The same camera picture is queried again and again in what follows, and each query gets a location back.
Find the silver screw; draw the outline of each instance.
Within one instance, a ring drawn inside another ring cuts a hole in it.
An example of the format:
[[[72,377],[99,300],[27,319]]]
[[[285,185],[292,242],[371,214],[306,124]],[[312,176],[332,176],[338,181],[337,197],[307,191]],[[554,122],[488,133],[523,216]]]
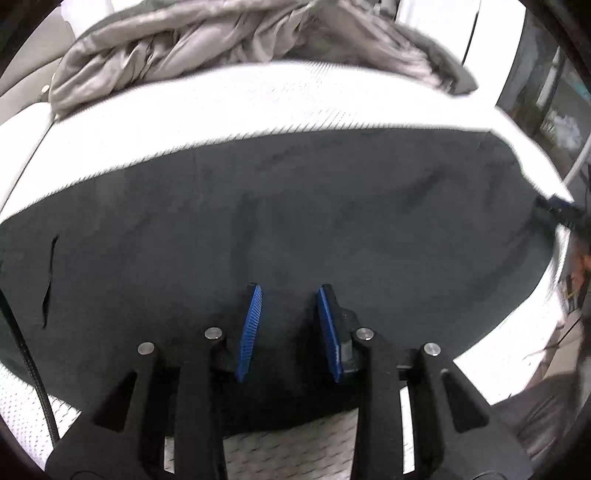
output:
[[[152,342],[140,343],[138,353],[140,355],[149,355],[154,351],[154,344]]]
[[[441,353],[441,347],[433,342],[429,342],[429,343],[425,343],[425,346],[423,347],[423,349],[425,350],[425,353],[427,355],[431,355],[431,356],[437,356]]]
[[[366,327],[358,328],[355,334],[359,340],[371,340],[374,338],[374,331]]]
[[[218,327],[210,327],[205,330],[205,338],[207,340],[217,340],[223,335],[222,329]]]

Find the white mattress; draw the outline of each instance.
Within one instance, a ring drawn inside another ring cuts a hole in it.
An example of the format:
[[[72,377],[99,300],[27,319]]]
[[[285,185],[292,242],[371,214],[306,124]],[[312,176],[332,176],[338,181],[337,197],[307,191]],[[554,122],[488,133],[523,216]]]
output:
[[[380,92],[392,95],[376,96],[378,85]],[[220,67],[130,89],[56,122],[12,189],[0,222],[68,185],[183,148],[284,132],[371,127],[493,131],[511,146],[524,177],[540,193],[571,199],[546,154],[499,110],[483,108],[470,97],[449,97],[394,74],[276,61]],[[554,258],[531,296],[456,359],[490,403],[525,387],[541,360],[541,354],[530,354],[545,347],[561,319],[556,282],[568,232],[558,228],[556,238]],[[410,409],[404,393],[403,405],[409,440]],[[63,433],[77,412],[59,400],[53,406]],[[43,466],[51,443],[38,400],[31,387],[3,367],[0,414]],[[348,478],[355,424],[353,411],[288,432],[228,439],[230,479]],[[405,449],[409,471],[410,440]]]

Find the round metal bolt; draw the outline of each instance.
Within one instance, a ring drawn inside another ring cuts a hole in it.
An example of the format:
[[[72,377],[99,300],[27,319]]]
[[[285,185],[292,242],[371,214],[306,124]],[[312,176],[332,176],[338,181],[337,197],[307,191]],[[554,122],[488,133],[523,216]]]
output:
[[[140,343],[138,353],[140,355],[149,355],[154,351],[154,344],[152,342]]]
[[[374,338],[374,331],[366,327],[358,328],[355,334],[359,340],[371,340]]]
[[[210,327],[205,330],[205,338],[207,340],[217,340],[223,335],[222,329],[218,327]]]
[[[431,355],[431,356],[437,356],[441,353],[441,347],[433,342],[429,342],[429,343],[425,343],[425,346],[423,347],[423,349],[425,350],[425,353],[427,355]]]

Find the bunched beige fabric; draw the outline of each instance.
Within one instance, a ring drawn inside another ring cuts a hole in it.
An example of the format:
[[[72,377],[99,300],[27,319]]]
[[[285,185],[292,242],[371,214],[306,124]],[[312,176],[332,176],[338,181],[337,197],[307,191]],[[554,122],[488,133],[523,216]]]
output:
[[[366,0],[145,0],[80,36],[49,98],[65,115],[133,84],[285,56],[401,73],[454,95],[476,89],[448,52]]]

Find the black strap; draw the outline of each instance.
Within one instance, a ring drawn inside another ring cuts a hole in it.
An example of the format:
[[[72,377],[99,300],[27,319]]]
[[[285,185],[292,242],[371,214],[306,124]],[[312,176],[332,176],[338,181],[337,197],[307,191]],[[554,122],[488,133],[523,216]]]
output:
[[[35,362],[33,361],[33,356],[29,351],[29,347],[25,341],[25,337],[23,337],[21,328],[18,326],[17,319],[15,318],[2,289],[0,288],[0,311],[4,315],[6,319],[6,323],[10,328],[10,332],[12,333],[12,337],[17,344],[17,347],[22,355],[22,360],[25,362],[25,366],[27,367],[27,372],[31,377],[33,382],[33,386],[35,387],[35,391],[37,392],[37,396],[39,397],[39,401],[41,402],[41,408],[43,409],[43,415],[45,417],[45,421],[47,422],[47,428],[49,430],[49,437],[51,438],[51,443],[53,446],[56,445],[57,441],[60,439],[60,434],[57,431],[57,423],[56,418],[53,415],[53,410],[51,409],[51,404],[49,403],[49,397],[47,396],[47,391],[45,390],[45,386],[43,385],[43,380],[41,380],[41,375],[39,374],[39,370]]]

